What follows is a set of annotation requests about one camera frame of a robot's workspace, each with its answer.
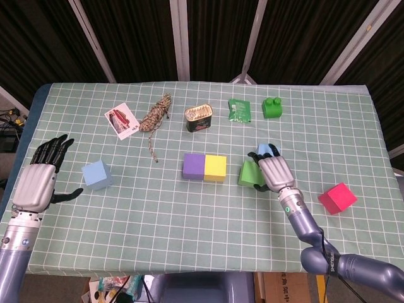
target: floor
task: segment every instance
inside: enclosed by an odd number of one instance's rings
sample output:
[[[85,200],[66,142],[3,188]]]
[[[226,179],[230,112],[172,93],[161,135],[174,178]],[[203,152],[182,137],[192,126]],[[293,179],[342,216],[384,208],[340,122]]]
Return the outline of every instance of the floor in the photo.
[[[12,108],[13,106],[0,100],[0,109]],[[7,178],[13,162],[15,154],[0,153],[0,179]],[[404,178],[399,178],[401,192],[404,195]],[[0,200],[3,196],[3,190],[0,189]],[[70,276],[42,276],[42,275],[27,275],[20,292],[20,303],[39,303],[39,302],[57,302],[57,303],[79,303],[80,296],[83,293],[87,278],[78,278]],[[379,292],[351,283],[354,289],[368,303],[393,303],[396,302],[387,298]],[[309,275],[309,291],[311,294],[311,303],[322,303],[323,299],[319,300],[318,286],[315,275]],[[360,302],[341,281],[332,278],[328,284],[327,298],[329,303]]]

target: black curtain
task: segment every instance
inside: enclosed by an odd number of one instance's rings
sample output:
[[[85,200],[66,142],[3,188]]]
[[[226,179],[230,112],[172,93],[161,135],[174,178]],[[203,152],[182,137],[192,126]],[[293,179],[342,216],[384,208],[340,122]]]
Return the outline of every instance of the black curtain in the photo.
[[[187,0],[191,80],[230,82],[241,73],[258,0]]]
[[[82,0],[119,83],[175,81],[169,0]]]
[[[318,85],[377,0],[269,0],[249,75],[259,84]]]
[[[404,144],[404,1],[374,34],[337,84],[366,84],[379,115],[387,149]],[[391,161],[393,167],[404,170],[404,157],[399,159]]]
[[[65,0],[0,1],[0,85],[26,107],[52,82],[106,82]]]

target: blue table edge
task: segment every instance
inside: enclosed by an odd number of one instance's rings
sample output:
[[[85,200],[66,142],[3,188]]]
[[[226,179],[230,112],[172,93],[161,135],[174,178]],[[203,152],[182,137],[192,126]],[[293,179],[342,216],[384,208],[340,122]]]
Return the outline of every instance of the blue table edge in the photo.
[[[30,113],[28,115],[27,123],[24,126],[24,131],[21,135],[20,144],[18,145],[16,158],[14,166],[11,169],[10,175],[8,177],[6,190],[4,191],[3,198],[0,204],[0,218],[6,210],[8,201],[10,199],[11,193],[13,192],[14,184],[17,180],[18,173],[20,172],[21,166],[24,162],[25,155],[27,154],[28,146],[31,143],[35,129],[37,128],[40,115],[44,109],[46,98],[49,94],[52,84],[42,85],[35,96],[33,97],[32,105],[30,108]]]

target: black robotic finger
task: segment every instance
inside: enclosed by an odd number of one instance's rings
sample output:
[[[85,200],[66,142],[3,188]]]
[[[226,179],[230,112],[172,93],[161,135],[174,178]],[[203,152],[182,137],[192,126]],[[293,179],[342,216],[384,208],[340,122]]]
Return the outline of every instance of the black robotic finger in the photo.
[[[49,147],[47,156],[44,160],[45,164],[50,164],[53,162],[53,159],[56,157],[59,147],[62,145],[63,141],[66,140],[67,138],[68,138],[68,136],[66,134],[64,134],[64,135],[58,137],[57,140],[52,142],[52,144]]]
[[[66,154],[68,148],[73,144],[74,139],[69,139],[66,142],[64,142],[58,149],[56,156],[52,159],[52,162],[50,164],[56,166],[55,173],[59,172],[59,169],[61,168],[62,162],[64,160],[64,155]]]
[[[36,150],[35,153],[33,154],[33,157],[32,157],[32,160],[31,160],[31,164],[36,164],[36,163],[38,163],[39,156],[41,156],[43,149],[44,149],[44,145],[38,146],[37,150]]]
[[[268,185],[263,185],[263,186],[259,186],[258,184],[254,184],[254,188],[257,190],[257,191],[261,191],[262,193],[263,192],[265,192],[265,191],[270,191],[270,188],[268,187]]]
[[[68,136],[66,134],[56,138],[56,139],[52,139],[50,140],[45,146],[44,149],[42,150],[42,154],[39,157],[38,163],[42,164],[42,163],[46,163],[46,159],[49,156],[49,153],[52,150],[53,146],[60,146],[60,144],[62,144],[62,142],[64,140],[66,140]]]
[[[59,203],[59,202],[70,201],[70,200],[76,199],[82,192],[83,192],[83,189],[78,188],[75,191],[73,191],[71,194],[53,194],[52,199],[50,199],[50,202],[55,204],[55,203]]]
[[[35,163],[37,163],[37,164],[44,163],[46,155],[47,155],[49,149],[51,148],[51,145],[55,141],[57,141],[57,138],[53,138],[52,140],[45,142],[44,144],[41,145],[42,149],[41,149],[40,153],[38,154],[38,159]]]
[[[259,166],[258,161],[264,159],[263,156],[257,155],[257,154],[254,153],[253,151],[250,151],[250,152],[247,154],[247,156],[248,156],[248,157],[251,157],[251,158],[254,160],[254,162],[257,163],[258,166]]]
[[[273,156],[274,157],[279,157],[280,156],[280,153],[279,153],[279,151],[278,151],[278,149],[276,148],[276,146],[274,145],[274,144],[268,144],[269,145],[269,147],[271,148],[271,150],[272,150],[272,153],[273,153]]]

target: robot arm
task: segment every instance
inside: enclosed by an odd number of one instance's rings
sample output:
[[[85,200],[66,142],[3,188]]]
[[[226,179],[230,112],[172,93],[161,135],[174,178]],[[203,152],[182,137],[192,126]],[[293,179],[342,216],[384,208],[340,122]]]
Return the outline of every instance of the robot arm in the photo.
[[[270,144],[269,153],[249,153],[261,169],[266,185],[254,185],[258,191],[274,191],[296,236],[310,244],[302,251],[300,261],[309,273],[330,274],[358,284],[367,285],[404,302],[404,272],[398,267],[356,254],[340,255],[324,238],[323,230],[314,221],[304,203],[303,194],[295,188],[295,179],[285,159]]]
[[[17,303],[42,217],[51,203],[77,198],[82,188],[71,194],[54,194],[57,173],[73,139],[54,138],[37,148],[25,167],[15,191],[15,211],[0,243],[0,302]]]

